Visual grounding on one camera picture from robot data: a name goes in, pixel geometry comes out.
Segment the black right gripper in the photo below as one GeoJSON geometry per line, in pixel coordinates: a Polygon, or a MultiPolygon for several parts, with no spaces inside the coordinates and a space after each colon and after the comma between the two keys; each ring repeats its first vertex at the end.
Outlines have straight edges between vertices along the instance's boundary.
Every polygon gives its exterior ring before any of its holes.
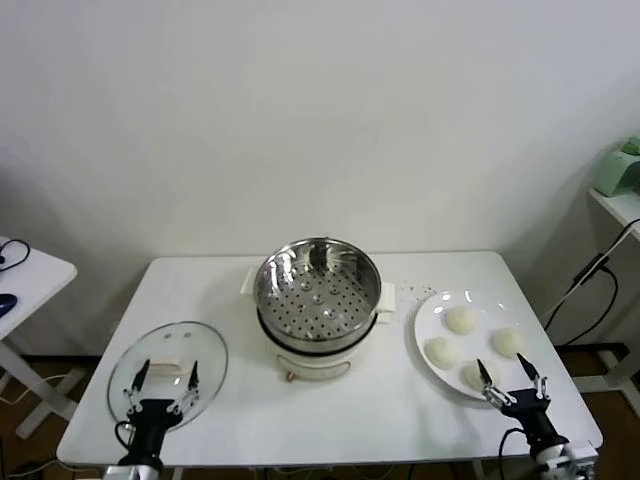
{"type": "Polygon", "coordinates": [[[503,415],[515,419],[521,425],[531,455],[538,455],[546,449],[567,444],[569,440],[556,431],[546,414],[550,404],[547,378],[541,376],[536,367],[521,353],[517,353],[517,359],[535,390],[515,390],[509,394],[503,392],[494,384],[485,364],[477,359],[484,397],[494,407],[501,407],[503,415]]]}

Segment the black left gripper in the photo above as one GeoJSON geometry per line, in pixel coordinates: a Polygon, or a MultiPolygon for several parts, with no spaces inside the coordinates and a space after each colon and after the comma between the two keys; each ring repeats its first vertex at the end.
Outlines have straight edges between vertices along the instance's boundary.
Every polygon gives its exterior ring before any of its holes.
{"type": "Polygon", "coordinates": [[[146,359],[135,373],[132,383],[123,390],[128,402],[128,419],[119,421],[118,428],[130,426],[133,436],[127,443],[121,436],[118,442],[127,453],[119,465],[162,465],[160,453],[168,430],[176,426],[176,414],[186,414],[199,400],[198,361],[195,361],[189,375],[185,393],[177,400],[140,400],[142,387],[150,367],[146,359]]]}

